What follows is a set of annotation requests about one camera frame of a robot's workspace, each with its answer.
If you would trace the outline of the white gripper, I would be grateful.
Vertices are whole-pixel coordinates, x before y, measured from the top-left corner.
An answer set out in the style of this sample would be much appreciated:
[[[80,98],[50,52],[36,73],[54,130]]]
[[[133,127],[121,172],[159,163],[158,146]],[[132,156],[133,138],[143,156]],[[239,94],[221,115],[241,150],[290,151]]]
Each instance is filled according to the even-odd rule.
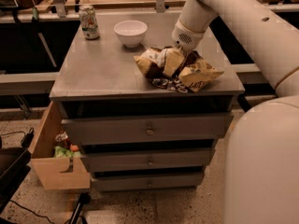
[[[194,32],[186,28],[181,21],[177,21],[172,32],[172,40],[176,47],[184,51],[194,50],[204,36],[204,32]]]

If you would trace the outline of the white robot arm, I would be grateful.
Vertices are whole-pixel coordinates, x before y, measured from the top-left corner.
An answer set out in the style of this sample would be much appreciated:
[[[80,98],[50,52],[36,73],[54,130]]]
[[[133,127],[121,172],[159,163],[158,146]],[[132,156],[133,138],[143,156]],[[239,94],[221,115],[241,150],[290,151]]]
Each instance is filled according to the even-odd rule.
[[[216,16],[260,72],[227,145],[223,224],[299,224],[299,31],[256,0],[187,0],[174,42],[195,49]]]

